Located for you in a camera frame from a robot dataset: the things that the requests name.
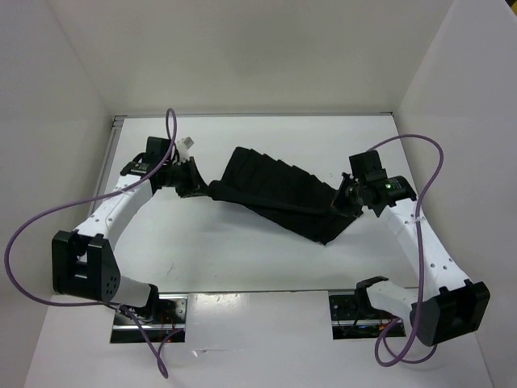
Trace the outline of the black pleated skirt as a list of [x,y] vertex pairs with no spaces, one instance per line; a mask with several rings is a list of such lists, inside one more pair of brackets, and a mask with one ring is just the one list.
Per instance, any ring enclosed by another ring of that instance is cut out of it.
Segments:
[[335,190],[296,166],[256,150],[234,150],[208,196],[243,205],[258,215],[308,240],[326,245],[355,220],[331,209]]

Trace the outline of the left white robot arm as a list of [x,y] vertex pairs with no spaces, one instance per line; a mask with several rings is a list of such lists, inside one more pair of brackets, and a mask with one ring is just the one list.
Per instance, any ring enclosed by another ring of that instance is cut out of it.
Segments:
[[53,288],[57,293],[132,309],[143,323],[161,313],[156,285],[122,276],[114,249],[138,210],[162,188],[179,197],[205,196],[208,190],[185,137],[176,143],[149,137],[145,152],[120,172],[110,197],[72,231],[52,240]]

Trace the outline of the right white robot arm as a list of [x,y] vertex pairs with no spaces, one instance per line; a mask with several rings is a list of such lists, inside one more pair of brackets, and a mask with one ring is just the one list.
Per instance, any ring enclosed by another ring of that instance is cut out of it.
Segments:
[[418,277],[415,291],[384,276],[360,281],[354,298],[357,314],[371,318],[383,310],[401,318],[428,347],[476,331],[490,300],[485,283],[473,282],[455,263],[417,208],[418,197],[408,180],[388,176],[377,151],[353,155],[349,161],[351,173],[343,174],[333,208],[353,216],[363,208],[372,210]]

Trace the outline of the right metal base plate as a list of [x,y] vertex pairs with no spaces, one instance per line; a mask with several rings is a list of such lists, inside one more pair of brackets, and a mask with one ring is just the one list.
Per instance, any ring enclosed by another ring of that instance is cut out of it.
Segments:
[[334,340],[376,339],[395,317],[381,310],[364,313],[352,291],[329,293]]

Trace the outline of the metal base plate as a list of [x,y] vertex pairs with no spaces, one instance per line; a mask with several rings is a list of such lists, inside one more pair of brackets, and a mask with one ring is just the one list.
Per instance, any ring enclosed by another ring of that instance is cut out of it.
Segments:
[[[138,318],[151,343],[184,343],[187,302],[186,295],[160,297],[158,312],[152,318],[142,318],[135,310],[131,309],[131,311]],[[139,344],[144,342],[144,336],[130,316],[126,312],[117,310],[112,324],[110,343]]]
[[334,340],[376,339],[395,317],[381,310],[364,313],[352,291],[329,293]]

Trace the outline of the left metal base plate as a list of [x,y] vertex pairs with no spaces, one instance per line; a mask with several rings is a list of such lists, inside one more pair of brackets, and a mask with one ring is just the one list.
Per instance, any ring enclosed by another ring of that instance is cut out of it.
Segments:
[[[131,311],[138,318],[151,343],[184,343],[187,302],[186,295],[160,297],[158,312],[152,318],[142,318],[135,310],[131,309]],[[110,343],[139,344],[144,342],[144,336],[130,316],[126,312],[117,310],[112,324]]]

